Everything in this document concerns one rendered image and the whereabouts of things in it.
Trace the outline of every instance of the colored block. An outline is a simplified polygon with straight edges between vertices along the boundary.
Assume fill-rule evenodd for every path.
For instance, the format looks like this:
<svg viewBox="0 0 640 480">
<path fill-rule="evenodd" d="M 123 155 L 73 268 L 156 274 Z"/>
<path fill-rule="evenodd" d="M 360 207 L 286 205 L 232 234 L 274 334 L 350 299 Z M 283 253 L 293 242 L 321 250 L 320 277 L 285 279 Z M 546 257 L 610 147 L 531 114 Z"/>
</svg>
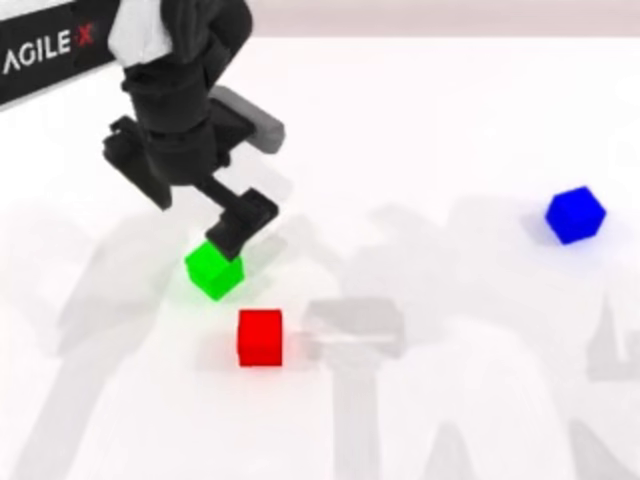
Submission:
<svg viewBox="0 0 640 480">
<path fill-rule="evenodd" d="M 213 300 L 222 299 L 244 280 L 242 259 L 229 262 L 211 243 L 205 242 L 185 258 L 191 281 Z"/>
<path fill-rule="evenodd" d="M 236 339 L 240 366 L 282 366 L 282 330 L 280 310 L 240 310 Z"/>
<path fill-rule="evenodd" d="M 587 187 L 553 197 L 546 220 L 563 245 L 594 237 L 607 215 Z"/>
</svg>

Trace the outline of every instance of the red cube top face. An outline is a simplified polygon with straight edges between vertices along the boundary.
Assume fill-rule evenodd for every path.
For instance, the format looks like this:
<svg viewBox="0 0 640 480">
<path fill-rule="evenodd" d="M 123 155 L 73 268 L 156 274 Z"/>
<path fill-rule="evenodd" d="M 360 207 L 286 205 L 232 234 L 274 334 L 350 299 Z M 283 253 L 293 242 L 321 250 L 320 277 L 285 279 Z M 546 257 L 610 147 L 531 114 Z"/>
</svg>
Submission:
<svg viewBox="0 0 640 480">
<path fill-rule="evenodd" d="M 240 310 L 238 346 L 255 350 L 279 349 L 282 345 L 282 311 Z"/>
</svg>

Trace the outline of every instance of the green cube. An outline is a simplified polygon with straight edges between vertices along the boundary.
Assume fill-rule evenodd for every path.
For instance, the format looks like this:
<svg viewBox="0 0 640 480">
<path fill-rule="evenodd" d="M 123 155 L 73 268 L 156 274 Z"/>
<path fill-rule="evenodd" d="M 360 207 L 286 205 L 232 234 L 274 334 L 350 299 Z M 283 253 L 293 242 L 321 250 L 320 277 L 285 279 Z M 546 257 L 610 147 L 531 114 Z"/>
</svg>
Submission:
<svg viewBox="0 0 640 480">
<path fill-rule="evenodd" d="M 186 258 L 191 281 L 213 300 L 220 300 L 244 280 L 242 259 L 226 259 L 211 243 L 205 242 Z"/>
</svg>

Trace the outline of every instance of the white table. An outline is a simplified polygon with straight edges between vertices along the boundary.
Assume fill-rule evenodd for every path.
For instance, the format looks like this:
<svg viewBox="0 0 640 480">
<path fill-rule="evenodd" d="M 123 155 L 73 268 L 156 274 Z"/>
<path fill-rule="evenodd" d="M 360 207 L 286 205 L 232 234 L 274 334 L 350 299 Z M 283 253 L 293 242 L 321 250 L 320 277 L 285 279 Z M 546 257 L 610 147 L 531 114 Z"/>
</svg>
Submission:
<svg viewBox="0 0 640 480">
<path fill-rule="evenodd" d="M 639 41 L 252 41 L 224 83 L 288 140 L 224 177 L 282 215 L 220 304 L 181 265 L 218 211 L 178 191 L 161 214 L 101 157 L 121 77 L 0 115 L 0 479 L 636 478 L 616 468 L 640 471 L 619 365 L 640 327 Z M 582 184 L 609 218 L 561 247 L 542 215 Z M 404 316 L 401 355 L 305 358 L 309 302 L 363 297 Z M 245 307 L 284 310 L 282 370 L 235 367 Z M 370 391 L 353 362 L 374 360 Z"/>
</svg>

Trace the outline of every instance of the red cube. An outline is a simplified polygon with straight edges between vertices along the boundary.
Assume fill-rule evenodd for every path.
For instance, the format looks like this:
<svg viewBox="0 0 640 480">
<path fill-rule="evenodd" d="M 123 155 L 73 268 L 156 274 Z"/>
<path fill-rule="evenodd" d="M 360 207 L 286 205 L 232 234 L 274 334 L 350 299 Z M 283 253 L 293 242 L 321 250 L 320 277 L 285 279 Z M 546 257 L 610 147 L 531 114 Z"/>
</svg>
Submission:
<svg viewBox="0 0 640 480">
<path fill-rule="evenodd" d="M 281 310 L 240 310 L 236 341 L 240 366 L 282 366 L 282 329 Z"/>
</svg>

